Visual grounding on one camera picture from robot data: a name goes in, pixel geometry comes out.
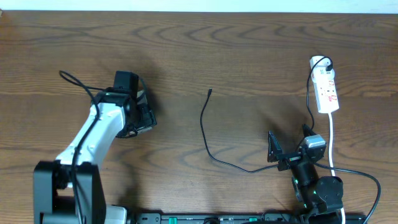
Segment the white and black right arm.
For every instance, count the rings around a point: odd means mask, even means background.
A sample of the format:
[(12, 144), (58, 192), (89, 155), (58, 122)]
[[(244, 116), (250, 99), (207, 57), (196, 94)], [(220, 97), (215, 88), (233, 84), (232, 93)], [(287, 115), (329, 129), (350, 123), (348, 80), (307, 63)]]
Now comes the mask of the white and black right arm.
[(343, 208), (343, 182), (335, 176), (319, 177), (315, 163), (323, 158), (326, 141), (306, 124), (303, 141), (295, 152), (284, 153), (272, 132), (268, 133), (268, 162), (277, 162), (279, 171), (292, 172), (292, 185), (304, 208), (297, 214), (300, 223), (312, 217), (335, 213)]

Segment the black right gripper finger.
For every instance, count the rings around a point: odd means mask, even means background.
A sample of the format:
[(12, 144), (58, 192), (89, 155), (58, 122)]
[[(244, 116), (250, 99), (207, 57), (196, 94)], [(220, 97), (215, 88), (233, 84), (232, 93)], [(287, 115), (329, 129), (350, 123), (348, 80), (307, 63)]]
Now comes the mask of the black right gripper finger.
[(316, 133), (313, 131), (313, 129), (311, 127), (309, 127), (307, 124), (303, 124), (302, 129), (303, 129), (303, 135), (305, 137), (316, 135)]
[(280, 155), (283, 153), (282, 148), (274, 136), (272, 131), (268, 132), (268, 155), (267, 161), (268, 162), (277, 162), (279, 160)]

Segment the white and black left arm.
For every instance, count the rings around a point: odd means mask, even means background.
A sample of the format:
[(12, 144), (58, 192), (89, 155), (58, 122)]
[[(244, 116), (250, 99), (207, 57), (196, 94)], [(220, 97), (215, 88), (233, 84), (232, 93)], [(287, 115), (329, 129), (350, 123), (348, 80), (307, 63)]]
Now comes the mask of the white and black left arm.
[(100, 168), (116, 139), (134, 138), (156, 124), (146, 85), (132, 72), (117, 71), (114, 84), (97, 89), (60, 71), (91, 98), (90, 113), (74, 140), (54, 161), (40, 161), (33, 173), (34, 223), (134, 223), (126, 207), (105, 201)]

